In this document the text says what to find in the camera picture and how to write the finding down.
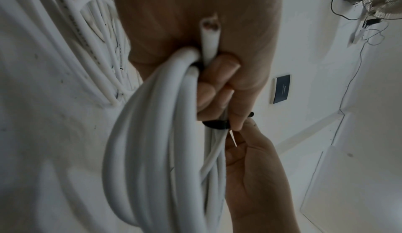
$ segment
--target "white cable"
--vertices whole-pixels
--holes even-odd
[[[201,22],[203,59],[217,53],[220,27]],[[201,169],[196,151],[200,52],[175,52],[134,93],[110,134],[103,159],[103,188],[110,207],[126,223],[145,233],[216,232],[224,202],[227,130],[206,128],[206,157]],[[169,144],[174,160],[169,161]],[[170,165],[175,167],[175,181]],[[203,183],[208,188],[203,196]]]
[[[86,65],[84,68],[95,85],[112,105],[120,104],[121,97],[128,100],[133,93],[126,69],[128,40],[118,20],[114,2],[112,0],[56,0],[56,2],[81,46],[93,59],[83,65]],[[117,89],[117,95],[111,95],[111,90],[107,89],[105,84],[96,82],[100,74],[109,80],[109,86]]]

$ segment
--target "fingernail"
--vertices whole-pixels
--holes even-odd
[[[216,75],[216,80],[218,82],[226,82],[229,80],[235,72],[240,68],[240,64],[231,60],[222,60],[225,61],[218,69],[218,73]]]
[[[217,103],[219,106],[221,106],[222,109],[226,108],[226,106],[229,104],[229,101],[232,98],[234,92],[235,91],[233,89],[222,90],[219,98],[217,99]]]
[[[199,84],[197,89],[197,107],[201,107],[208,101],[212,100],[215,94],[215,89],[212,86]]]

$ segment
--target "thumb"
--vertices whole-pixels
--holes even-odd
[[[246,119],[243,124],[243,128],[239,131],[239,133],[242,135],[244,141],[249,147],[267,152],[276,152],[272,142],[261,133],[253,119]]]

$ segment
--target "bundle of white cables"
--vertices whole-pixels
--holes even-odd
[[[217,53],[220,25],[215,17],[200,24],[208,65]],[[216,232],[220,221],[228,131],[205,127],[205,158],[198,169],[199,70],[192,64],[200,60],[196,48],[175,52],[130,98],[109,137],[103,161],[107,200],[119,218],[145,233]]]
[[[132,95],[127,73],[130,45],[112,0],[55,0],[91,61],[81,64],[114,106]]]

